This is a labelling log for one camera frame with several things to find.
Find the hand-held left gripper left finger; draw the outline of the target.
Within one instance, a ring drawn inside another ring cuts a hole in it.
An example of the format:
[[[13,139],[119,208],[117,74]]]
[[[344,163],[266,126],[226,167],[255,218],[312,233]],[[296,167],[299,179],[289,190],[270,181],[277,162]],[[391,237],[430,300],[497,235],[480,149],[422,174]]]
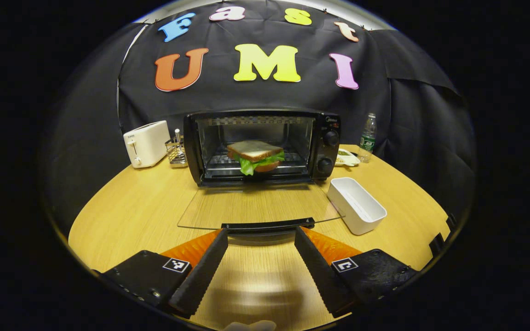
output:
[[[196,314],[229,247],[218,229],[162,254],[141,250],[106,272],[94,270],[111,287],[168,314]]]

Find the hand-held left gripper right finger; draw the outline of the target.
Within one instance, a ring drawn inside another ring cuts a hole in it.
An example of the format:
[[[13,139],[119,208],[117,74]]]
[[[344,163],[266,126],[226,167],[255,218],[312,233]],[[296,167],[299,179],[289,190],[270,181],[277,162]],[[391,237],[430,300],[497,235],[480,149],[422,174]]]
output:
[[[302,226],[294,245],[335,318],[391,295],[418,274],[383,250],[361,252]]]

